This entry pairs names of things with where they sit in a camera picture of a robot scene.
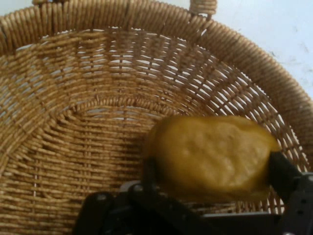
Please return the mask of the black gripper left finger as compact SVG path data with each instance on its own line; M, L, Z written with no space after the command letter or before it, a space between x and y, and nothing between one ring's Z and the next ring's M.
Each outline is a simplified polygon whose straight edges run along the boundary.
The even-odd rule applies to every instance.
M74 235L202 235L204 222L181 203L161 195L155 185L156 164L144 161L144 177L113 196L86 197Z

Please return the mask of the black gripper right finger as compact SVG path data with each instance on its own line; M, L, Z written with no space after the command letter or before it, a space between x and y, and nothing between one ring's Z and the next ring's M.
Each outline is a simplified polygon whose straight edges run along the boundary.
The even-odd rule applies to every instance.
M281 152L269 157L269 182L285 204L279 235L313 233L313 174L302 173Z

